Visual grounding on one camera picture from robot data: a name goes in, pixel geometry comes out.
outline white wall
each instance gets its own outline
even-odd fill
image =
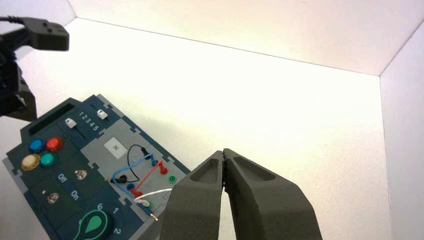
[[[424,0],[69,0],[79,18],[379,76]]]
[[[66,26],[75,14],[67,0],[0,0],[0,16],[18,16],[47,19]],[[21,28],[20,24],[0,22],[0,34]],[[24,46],[16,51],[20,59],[31,51],[31,47]]]
[[[424,23],[381,75],[393,239],[424,239]]]
[[[69,52],[19,61],[39,115],[101,93],[189,169],[227,147],[295,182],[325,240],[391,239],[378,77],[79,18],[67,30]],[[12,140],[16,126],[0,118]],[[20,196],[6,183],[0,210]]]

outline teal button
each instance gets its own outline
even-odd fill
[[[51,168],[58,162],[59,157],[54,153],[46,153],[41,157],[40,164],[43,168]]]

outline green dial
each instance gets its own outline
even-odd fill
[[[102,210],[89,211],[79,222],[78,232],[73,240],[102,240],[112,230],[113,219]]]

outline red button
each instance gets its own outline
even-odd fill
[[[62,138],[50,138],[46,145],[45,148],[47,149],[47,151],[51,152],[51,153],[57,153],[59,150],[61,150],[64,146],[64,140]]]

